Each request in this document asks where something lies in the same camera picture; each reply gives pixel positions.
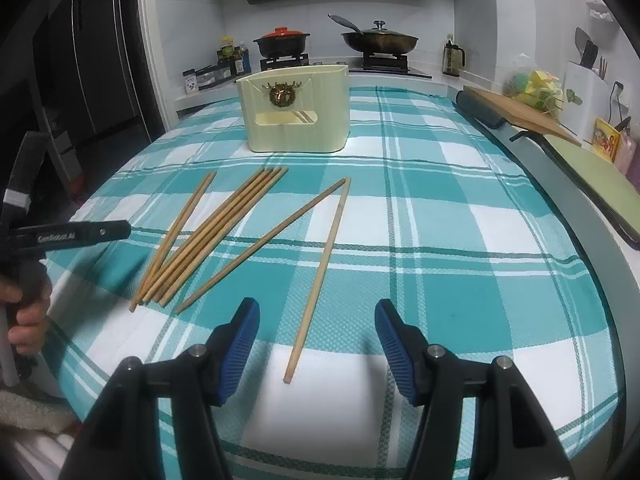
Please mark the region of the person's left hand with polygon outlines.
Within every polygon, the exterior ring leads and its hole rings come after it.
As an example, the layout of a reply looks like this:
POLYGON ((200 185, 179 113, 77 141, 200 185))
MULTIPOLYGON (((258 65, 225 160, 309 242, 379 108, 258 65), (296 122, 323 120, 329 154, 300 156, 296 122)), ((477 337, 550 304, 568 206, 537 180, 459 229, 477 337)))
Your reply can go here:
POLYGON ((46 278, 38 298, 17 309, 15 325, 8 330, 8 341, 22 356, 35 356, 46 342, 51 292, 51 281, 46 278))

